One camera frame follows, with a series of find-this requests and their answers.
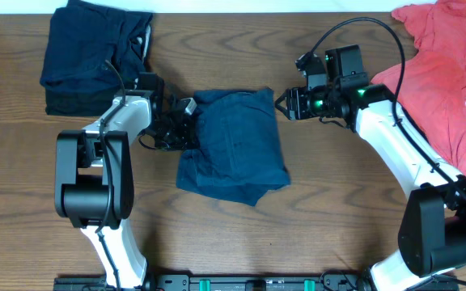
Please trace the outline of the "blue denim shorts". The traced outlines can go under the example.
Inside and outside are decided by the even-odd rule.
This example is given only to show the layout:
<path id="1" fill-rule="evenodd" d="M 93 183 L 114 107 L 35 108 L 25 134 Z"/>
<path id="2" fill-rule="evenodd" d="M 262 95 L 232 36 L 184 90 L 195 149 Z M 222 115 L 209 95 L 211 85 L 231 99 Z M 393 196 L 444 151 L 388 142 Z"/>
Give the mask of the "blue denim shorts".
<path id="1" fill-rule="evenodd" d="M 291 184 L 273 107 L 273 90 L 197 91 L 199 147 L 180 156 L 179 189 L 254 206 Z"/>

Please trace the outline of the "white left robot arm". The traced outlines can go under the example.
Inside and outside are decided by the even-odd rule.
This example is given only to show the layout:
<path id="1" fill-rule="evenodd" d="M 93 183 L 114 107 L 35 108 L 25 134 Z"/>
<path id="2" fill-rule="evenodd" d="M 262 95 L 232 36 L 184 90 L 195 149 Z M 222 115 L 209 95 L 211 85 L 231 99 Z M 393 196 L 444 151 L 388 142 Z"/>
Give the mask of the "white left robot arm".
<path id="1" fill-rule="evenodd" d="M 164 103 L 168 110 L 163 110 Z M 95 122 L 58 134 L 55 209 L 91 241 L 105 274 L 58 277 L 54 289 L 157 288 L 129 220 L 134 201 L 130 146 L 147 135 L 155 141 L 153 150 L 196 147 L 196 109 L 192 98 L 166 101 L 161 91 L 124 90 Z"/>

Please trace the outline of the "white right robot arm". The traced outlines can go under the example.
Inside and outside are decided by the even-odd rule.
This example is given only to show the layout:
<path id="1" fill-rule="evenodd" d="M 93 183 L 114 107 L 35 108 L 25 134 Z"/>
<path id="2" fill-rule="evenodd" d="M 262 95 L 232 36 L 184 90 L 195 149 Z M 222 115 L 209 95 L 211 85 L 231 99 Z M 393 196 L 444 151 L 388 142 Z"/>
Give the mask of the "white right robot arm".
<path id="1" fill-rule="evenodd" d="M 289 120 L 317 118 L 352 130 L 382 158 L 405 193 L 398 249 L 354 282 L 356 290 L 458 289 L 466 266 L 466 176 L 416 130 L 384 85 L 286 90 L 275 108 Z"/>

